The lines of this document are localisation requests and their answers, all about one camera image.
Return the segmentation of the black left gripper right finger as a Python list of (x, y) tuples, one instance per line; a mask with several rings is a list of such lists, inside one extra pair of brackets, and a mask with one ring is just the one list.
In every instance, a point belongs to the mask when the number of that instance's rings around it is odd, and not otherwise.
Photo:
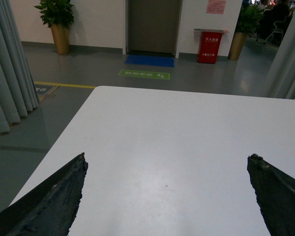
[(250, 183), (272, 236), (295, 236), (295, 179), (252, 154), (247, 158)]

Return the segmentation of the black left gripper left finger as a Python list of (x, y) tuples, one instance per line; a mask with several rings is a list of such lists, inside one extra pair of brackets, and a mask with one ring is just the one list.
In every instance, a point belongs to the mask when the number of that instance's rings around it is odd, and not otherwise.
[(81, 153), (0, 212), (0, 236), (66, 236), (82, 198), (88, 163)]

